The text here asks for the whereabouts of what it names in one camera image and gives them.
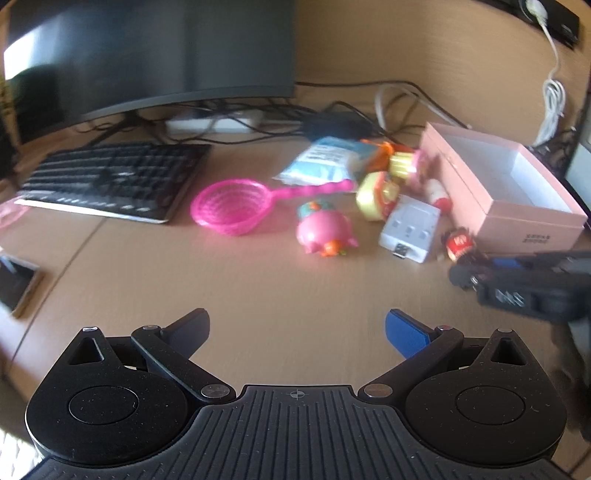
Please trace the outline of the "pink cardboard box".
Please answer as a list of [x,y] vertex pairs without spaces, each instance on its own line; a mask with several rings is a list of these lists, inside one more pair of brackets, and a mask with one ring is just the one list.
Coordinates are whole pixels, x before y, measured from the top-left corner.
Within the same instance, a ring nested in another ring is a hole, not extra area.
[[522,144],[429,123],[420,150],[452,200],[452,223],[467,228],[483,252],[570,250],[583,232],[583,209]]

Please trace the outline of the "blue white tissue packet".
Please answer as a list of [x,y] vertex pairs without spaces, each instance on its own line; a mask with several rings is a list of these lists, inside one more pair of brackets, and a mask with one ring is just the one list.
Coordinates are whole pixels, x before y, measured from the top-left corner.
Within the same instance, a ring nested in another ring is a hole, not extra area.
[[360,141],[324,137],[284,168],[273,179],[286,185],[322,185],[351,180],[356,182],[377,152],[377,147]]

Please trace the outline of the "white power strip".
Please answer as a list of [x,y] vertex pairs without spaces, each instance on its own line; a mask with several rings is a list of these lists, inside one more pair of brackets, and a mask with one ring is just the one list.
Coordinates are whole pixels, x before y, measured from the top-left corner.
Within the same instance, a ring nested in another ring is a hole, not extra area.
[[263,122],[259,111],[238,111],[229,115],[212,114],[197,118],[192,114],[177,115],[165,121],[170,134],[223,134],[249,133]]

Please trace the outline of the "white bottle red cap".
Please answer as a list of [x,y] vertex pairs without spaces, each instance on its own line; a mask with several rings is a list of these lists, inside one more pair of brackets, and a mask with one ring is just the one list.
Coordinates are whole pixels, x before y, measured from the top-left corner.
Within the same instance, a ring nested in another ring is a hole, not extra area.
[[424,193],[428,203],[438,208],[444,215],[451,212],[453,202],[439,180],[435,178],[428,179],[424,184]]

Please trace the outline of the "black power adapter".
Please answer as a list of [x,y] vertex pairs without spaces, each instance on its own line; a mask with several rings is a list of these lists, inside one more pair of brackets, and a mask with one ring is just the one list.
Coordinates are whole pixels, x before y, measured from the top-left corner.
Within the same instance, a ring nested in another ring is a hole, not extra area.
[[301,120],[301,135],[311,142],[325,137],[362,140],[374,133],[374,124],[353,112],[320,112]]

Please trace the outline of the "black keyboard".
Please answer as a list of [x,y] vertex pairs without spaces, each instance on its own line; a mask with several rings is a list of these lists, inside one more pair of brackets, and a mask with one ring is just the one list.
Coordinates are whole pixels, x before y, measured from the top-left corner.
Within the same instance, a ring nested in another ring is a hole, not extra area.
[[211,154],[206,144],[105,144],[48,155],[23,184],[23,206],[165,224]]

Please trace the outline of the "small red figure keychain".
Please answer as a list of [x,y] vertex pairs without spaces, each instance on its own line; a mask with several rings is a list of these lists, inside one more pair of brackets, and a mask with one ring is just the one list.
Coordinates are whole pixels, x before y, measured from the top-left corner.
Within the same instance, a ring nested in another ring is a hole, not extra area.
[[444,253],[456,264],[483,263],[487,257],[478,248],[475,237],[465,227],[453,228],[441,235]]

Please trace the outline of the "yellow red toy camera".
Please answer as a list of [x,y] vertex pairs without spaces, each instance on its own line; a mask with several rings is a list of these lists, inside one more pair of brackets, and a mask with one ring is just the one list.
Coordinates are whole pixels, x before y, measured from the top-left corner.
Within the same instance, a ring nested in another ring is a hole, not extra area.
[[356,206],[370,222],[386,221],[397,206],[400,185],[386,171],[369,173],[356,191]]

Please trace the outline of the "white USB charger block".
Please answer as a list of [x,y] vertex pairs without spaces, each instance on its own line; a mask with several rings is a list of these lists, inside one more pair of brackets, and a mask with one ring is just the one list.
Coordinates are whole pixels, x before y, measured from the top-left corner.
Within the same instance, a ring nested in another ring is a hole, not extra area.
[[379,245],[395,257],[422,264],[428,257],[440,217],[440,209],[401,195],[381,231]]

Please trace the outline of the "pink pig toy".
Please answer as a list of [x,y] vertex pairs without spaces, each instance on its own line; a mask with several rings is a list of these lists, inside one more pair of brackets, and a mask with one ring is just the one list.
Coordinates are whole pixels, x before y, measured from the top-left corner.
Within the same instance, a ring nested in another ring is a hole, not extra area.
[[307,254],[335,257],[359,247],[351,220],[332,203],[304,203],[297,209],[297,220],[297,242]]

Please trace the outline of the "pink plastic basket scoop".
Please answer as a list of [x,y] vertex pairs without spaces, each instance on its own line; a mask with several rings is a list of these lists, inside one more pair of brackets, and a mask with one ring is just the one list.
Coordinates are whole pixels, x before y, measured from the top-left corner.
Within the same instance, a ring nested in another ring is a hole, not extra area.
[[322,185],[270,189],[249,179],[224,180],[212,184],[195,196],[189,208],[199,226],[228,236],[249,233],[270,214],[276,201],[351,192],[352,180]]

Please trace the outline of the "black curved monitor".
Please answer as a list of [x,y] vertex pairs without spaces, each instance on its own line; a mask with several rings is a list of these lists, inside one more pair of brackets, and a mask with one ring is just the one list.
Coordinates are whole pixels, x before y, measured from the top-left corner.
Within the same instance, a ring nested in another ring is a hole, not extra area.
[[4,72],[24,113],[73,124],[167,103],[288,97],[293,1],[17,1]]

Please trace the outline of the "pink yellow round toy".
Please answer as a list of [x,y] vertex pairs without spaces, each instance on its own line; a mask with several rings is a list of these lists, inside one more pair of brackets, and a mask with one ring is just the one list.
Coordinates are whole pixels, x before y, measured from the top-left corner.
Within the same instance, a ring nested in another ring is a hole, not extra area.
[[412,191],[421,194],[429,176],[431,158],[421,149],[413,152],[394,152],[390,157],[389,173],[403,180]]

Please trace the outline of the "smartphone on desk edge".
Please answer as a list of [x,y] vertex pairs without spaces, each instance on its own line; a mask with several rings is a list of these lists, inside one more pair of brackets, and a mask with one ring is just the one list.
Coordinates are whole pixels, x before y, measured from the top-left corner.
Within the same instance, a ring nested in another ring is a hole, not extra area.
[[16,257],[1,255],[1,307],[14,318],[23,315],[43,272],[35,264]]

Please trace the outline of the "orange toy cup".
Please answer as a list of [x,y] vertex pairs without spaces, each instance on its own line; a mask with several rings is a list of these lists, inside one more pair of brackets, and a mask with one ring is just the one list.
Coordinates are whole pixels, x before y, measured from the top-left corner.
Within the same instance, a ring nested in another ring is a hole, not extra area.
[[370,145],[373,148],[366,165],[366,172],[388,171],[390,169],[391,156],[396,153],[396,144],[390,140],[377,142],[369,139],[363,139],[362,143]]

